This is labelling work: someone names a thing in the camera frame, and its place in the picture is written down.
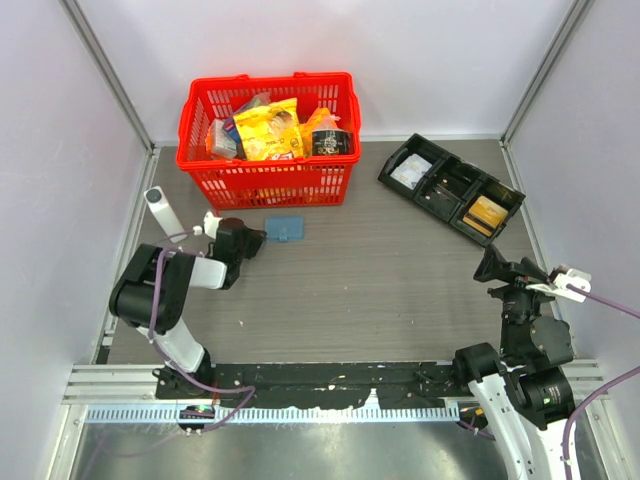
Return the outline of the blue card holder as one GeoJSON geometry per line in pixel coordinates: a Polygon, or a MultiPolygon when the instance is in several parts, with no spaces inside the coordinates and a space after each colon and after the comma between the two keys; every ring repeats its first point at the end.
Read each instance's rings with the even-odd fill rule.
{"type": "Polygon", "coordinates": [[[305,238],[305,221],[302,216],[269,216],[265,218],[264,230],[271,242],[301,241],[305,238]]]}

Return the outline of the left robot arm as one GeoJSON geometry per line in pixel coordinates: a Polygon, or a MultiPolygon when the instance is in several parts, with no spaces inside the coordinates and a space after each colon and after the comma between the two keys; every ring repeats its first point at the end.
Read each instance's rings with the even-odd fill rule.
{"type": "Polygon", "coordinates": [[[214,367],[209,352],[183,319],[188,293],[191,289],[230,289],[243,262],[254,258],[267,239],[261,229],[211,212],[200,225],[166,239],[180,242],[201,235],[210,239],[204,254],[139,245],[109,298],[110,313],[146,338],[163,358],[165,370],[179,375],[180,388],[193,398],[212,390],[214,367]]]}

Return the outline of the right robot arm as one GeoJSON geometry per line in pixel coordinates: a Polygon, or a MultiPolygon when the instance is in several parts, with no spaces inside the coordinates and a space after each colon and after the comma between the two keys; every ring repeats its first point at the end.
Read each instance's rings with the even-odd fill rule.
{"type": "Polygon", "coordinates": [[[574,359],[569,325],[541,312],[546,273],[529,258],[506,260],[489,245],[474,273],[501,281],[488,294],[501,301],[498,347],[456,351],[451,380],[478,401],[511,479],[577,479],[574,394],[562,367],[574,359]]]}

